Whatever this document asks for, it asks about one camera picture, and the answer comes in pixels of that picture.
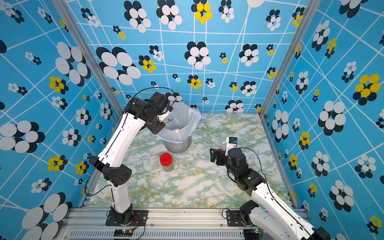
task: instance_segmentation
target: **patterned wall panel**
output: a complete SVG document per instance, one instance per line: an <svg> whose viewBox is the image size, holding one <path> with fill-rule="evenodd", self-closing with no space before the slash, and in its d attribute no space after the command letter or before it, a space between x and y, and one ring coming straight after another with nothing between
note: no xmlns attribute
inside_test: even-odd
<svg viewBox="0 0 384 240"><path fill-rule="evenodd" d="M116 112L49 0L0 0L0 239L52 239Z"/></svg>
<svg viewBox="0 0 384 240"><path fill-rule="evenodd" d="M323 0L264 116L293 195L337 240L384 238L383 14Z"/></svg>
<svg viewBox="0 0 384 240"><path fill-rule="evenodd" d="M121 106L166 87L201 112L260 110L308 0L70 0ZM154 91L140 93L149 98Z"/></svg>

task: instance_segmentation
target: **red cap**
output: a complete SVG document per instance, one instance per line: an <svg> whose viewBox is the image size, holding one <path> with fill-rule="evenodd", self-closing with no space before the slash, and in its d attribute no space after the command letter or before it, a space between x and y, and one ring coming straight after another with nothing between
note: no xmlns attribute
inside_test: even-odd
<svg viewBox="0 0 384 240"><path fill-rule="evenodd" d="M163 153L160 156L160 163L163 166L169 166L172 163L172 156L169 153Z"/></svg>

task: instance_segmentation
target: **jar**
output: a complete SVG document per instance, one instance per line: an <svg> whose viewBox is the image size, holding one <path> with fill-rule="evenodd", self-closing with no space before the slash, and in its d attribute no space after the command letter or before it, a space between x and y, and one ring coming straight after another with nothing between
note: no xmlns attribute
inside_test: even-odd
<svg viewBox="0 0 384 240"><path fill-rule="evenodd" d="M163 167L163 170L166 172L170 172L174 169L172 156L167 152L160 156L160 163Z"/></svg>

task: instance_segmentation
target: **green marble surface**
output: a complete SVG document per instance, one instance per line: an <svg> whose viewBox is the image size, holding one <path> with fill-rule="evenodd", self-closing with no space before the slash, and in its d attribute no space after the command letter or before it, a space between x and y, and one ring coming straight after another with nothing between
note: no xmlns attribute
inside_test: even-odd
<svg viewBox="0 0 384 240"><path fill-rule="evenodd" d="M238 147L248 147L260 157L269 185L288 204L287 190L277 169L260 118L257 114L203 114L190 148L172 154L175 169L164 172L160 155L166 151L163 141L148 129L137 134L123 163L132 169L129 198L134 207L239 208L250 197L228 179L224 166L210 162L209 149L218 148L217 130L226 129L238 138ZM250 167L260 174L255 154L243 149ZM107 184L101 176L95 188ZM111 191L105 188L93 196L89 207L110 207Z"/></svg>

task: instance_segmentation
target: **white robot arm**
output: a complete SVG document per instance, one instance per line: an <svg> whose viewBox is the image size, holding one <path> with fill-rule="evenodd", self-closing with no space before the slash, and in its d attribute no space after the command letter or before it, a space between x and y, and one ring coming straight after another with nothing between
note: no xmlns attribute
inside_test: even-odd
<svg viewBox="0 0 384 240"><path fill-rule="evenodd" d="M279 198L258 172L248 167L245 155L237 148L237 138L227 137L225 151L210 149L211 162L225 166L234 176L234 182L245 191L251 200L240 207L244 225L256 225L264 229L275 240L330 240L329 233L297 215ZM261 204L273 216L270 217L259 206Z"/></svg>

